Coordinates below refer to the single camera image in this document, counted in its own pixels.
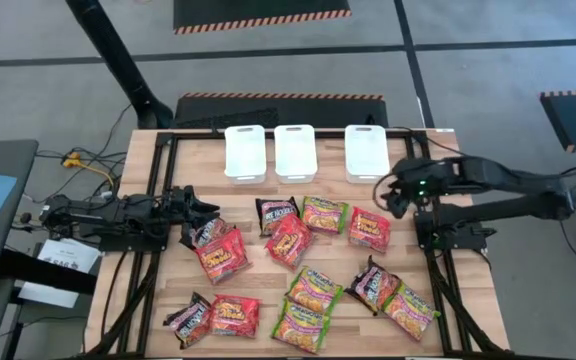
butcher block tabletop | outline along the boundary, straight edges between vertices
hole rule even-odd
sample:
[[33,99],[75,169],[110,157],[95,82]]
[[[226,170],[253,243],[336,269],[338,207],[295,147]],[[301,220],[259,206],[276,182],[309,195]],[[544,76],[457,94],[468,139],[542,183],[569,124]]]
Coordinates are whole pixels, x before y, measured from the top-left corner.
[[[176,132],[202,132],[178,130]],[[429,138],[438,143],[458,148],[455,133],[428,129]],[[136,130],[132,134],[119,195],[146,193],[157,131]],[[454,156],[448,150],[430,144],[435,159]],[[390,166],[406,156],[404,141],[388,140]],[[168,147],[164,148],[155,194],[161,193]],[[270,338],[277,322],[284,293],[296,275],[273,262],[264,251],[268,238],[260,238],[259,218],[255,198],[288,199],[294,196],[302,206],[304,195],[344,201],[350,206],[378,213],[390,220],[390,245],[386,254],[348,244],[347,227],[352,211],[348,213],[346,229],[341,235],[317,234],[301,265],[328,275],[336,283],[347,287],[354,276],[364,269],[369,255],[389,272],[399,276],[412,289],[433,304],[426,258],[417,246],[412,213],[403,219],[379,210],[371,200],[372,185],[350,184],[345,177],[343,139],[317,139],[319,170],[312,183],[281,184],[274,172],[274,143],[266,140],[266,180],[257,185],[231,185],[224,175],[224,140],[181,140],[178,145],[173,186],[193,185],[200,200],[221,207],[221,217],[241,229],[246,253],[253,266],[237,273],[218,285],[211,285],[194,252],[178,243],[180,227],[172,228],[168,248],[161,254],[156,282],[155,298],[146,347],[146,357],[254,357],[254,356],[311,356],[293,346]],[[442,197],[442,202],[469,205],[469,196]],[[123,309],[130,278],[133,254],[129,253],[119,269],[111,294],[106,330]],[[488,264],[471,250],[453,251],[455,268],[462,301],[491,340],[508,348],[495,287]],[[119,253],[105,254],[86,328],[88,347],[99,342],[101,318],[111,278]],[[163,325],[167,314],[185,307],[193,292],[209,301],[215,294],[238,295],[261,299],[259,327],[256,339],[207,335],[189,349],[180,350],[179,340]],[[458,332],[450,305],[445,303],[453,348],[459,348]],[[141,320],[141,306],[135,312],[130,328],[128,351],[134,351]],[[429,326],[420,342],[415,341],[385,315],[373,317],[357,300],[344,294],[332,312],[330,328],[320,356],[406,356],[441,355],[441,341],[437,322]]]

ramen noodle pack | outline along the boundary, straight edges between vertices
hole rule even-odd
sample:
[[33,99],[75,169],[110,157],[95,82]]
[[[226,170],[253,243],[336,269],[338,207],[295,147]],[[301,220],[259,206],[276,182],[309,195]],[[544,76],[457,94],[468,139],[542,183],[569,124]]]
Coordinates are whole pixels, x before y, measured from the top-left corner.
[[301,219],[312,231],[341,234],[347,210],[346,203],[305,196]]
[[201,295],[192,293],[190,305],[168,315],[164,326],[174,331],[180,341],[180,348],[186,349],[210,331],[210,303]]
[[330,315],[342,294],[341,285],[304,266],[290,285],[286,297],[318,314]]
[[351,244],[366,246],[385,253],[390,242],[390,221],[354,207],[352,222],[348,230],[348,241]]
[[284,299],[279,322],[272,331],[272,337],[316,354],[321,348],[330,317],[316,313],[299,304]]
[[232,226],[228,225],[223,219],[216,218],[210,220],[206,225],[200,227],[197,230],[190,230],[191,245],[188,246],[192,250],[202,248],[213,240],[220,238],[221,236],[227,234],[233,229]]
[[195,250],[210,282],[215,285],[250,265],[239,229]]
[[261,236],[272,235],[284,216],[297,214],[297,217],[299,217],[299,209],[294,197],[288,200],[255,199],[255,204],[259,215]]
[[254,338],[259,325],[261,300],[229,295],[215,296],[210,317],[212,333]]
[[441,315],[403,282],[397,292],[386,300],[383,312],[417,341],[421,340],[422,333],[432,320]]
[[386,271],[386,269],[372,261],[372,255],[368,257],[368,267],[355,276],[352,284],[345,291],[352,297],[361,301],[373,315],[377,316],[378,311],[384,303],[397,290],[401,283],[398,277]]
[[272,238],[266,243],[266,249],[273,259],[295,271],[311,243],[310,230],[297,215],[288,214],[281,219]]

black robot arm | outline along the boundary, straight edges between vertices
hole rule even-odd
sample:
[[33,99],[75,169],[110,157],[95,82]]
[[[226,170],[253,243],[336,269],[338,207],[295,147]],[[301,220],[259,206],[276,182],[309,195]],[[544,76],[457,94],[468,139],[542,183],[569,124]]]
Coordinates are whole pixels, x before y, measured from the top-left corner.
[[388,210],[401,218],[410,203],[427,205],[428,198],[451,194],[479,194],[500,190],[524,196],[482,205],[459,207],[441,204],[429,214],[435,226],[519,216],[563,220],[574,212],[570,191],[561,177],[511,170],[479,157],[442,160],[403,159],[392,171],[397,180],[381,197]]
[[174,187],[162,196],[135,194],[105,203],[70,200],[64,195],[46,201],[39,220],[49,230],[78,226],[81,237],[99,236],[101,251],[162,251],[172,225],[181,225],[186,239],[217,218],[219,206],[201,202],[192,186]]

white box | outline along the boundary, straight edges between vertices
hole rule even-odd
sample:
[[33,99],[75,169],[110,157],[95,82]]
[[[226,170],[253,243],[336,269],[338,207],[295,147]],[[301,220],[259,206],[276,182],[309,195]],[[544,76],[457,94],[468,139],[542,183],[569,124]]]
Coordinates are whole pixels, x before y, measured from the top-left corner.
[[226,129],[226,170],[231,183],[258,184],[266,179],[266,134],[259,125]]
[[378,125],[348,125],[344,134],[346,180],[373,184],[390,171],[386,130]]
[[284,184],[309,183],[317,173],[315,129],[310,125],[275,128],[275,172]]

red noodle package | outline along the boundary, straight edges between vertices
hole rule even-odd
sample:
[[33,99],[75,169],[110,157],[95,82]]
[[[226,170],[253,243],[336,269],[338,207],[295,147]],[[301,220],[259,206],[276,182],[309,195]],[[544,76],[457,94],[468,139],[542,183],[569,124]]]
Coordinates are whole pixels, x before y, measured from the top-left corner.
[[385,253],[390,242],[390,221],[377,214],[354,207],[348,231],[351,244],[366,246]]
[[213,285],[250,265],[239,229],[231,230],[219,239],[196,249],[195,253]]
[[259,325],[261,300],[241,296],[215,295],[210,328],[215,335],[254,338]]
[[311,243],[312,234],[308,227],[297,215],[288,214],[281,219],[266,243],[266,249],[273,259],[294,271]]

